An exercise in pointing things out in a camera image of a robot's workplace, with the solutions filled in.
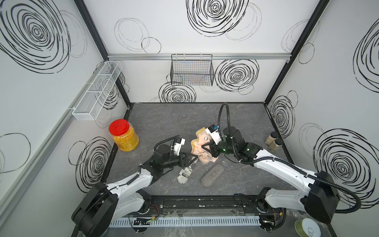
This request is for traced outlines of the grey rectangular eyeglass case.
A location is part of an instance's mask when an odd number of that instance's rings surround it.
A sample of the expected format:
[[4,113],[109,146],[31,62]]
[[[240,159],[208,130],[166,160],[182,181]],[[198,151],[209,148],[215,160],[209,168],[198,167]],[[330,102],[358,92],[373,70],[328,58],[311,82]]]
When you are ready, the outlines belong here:
[[193,164],[205,164],[204,162],[204,155],[203,154],[200,154],[200,155],[195,155],[195,154],[192,154],[192,163]]

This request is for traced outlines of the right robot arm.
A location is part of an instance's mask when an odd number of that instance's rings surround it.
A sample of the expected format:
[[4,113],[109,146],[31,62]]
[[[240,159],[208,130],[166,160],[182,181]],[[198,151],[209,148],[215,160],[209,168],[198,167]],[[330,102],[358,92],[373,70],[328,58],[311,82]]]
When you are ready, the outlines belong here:
[[329,224],[334,214],[353,213],[362,205],[356,193],[334,183],[330,174],[300,168],[255,143],[245,142],[234,126],[220,132],[212,125],[205,132],[207,138],[201,147],[214,158],[232,154],[239,163],[267,171],[294,187],[292,191],[263,188],[256,200],[261,212],[270,208],[290,208]]

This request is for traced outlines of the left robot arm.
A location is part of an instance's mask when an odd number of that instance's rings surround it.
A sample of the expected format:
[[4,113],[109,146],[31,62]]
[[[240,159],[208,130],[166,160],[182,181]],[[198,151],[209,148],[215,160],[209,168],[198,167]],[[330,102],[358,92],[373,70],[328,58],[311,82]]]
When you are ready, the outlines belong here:
[[197,155],[176,152],[171,146],[161,144],[154,148],[153,155],[146,162],[138,166],[135,174],[114,183],[95,184],[71,219],[84,236],[99,237],[113,221],[149,205],[150,197],[143,189],[164,176],[166,168],[186,168],[197,159]]

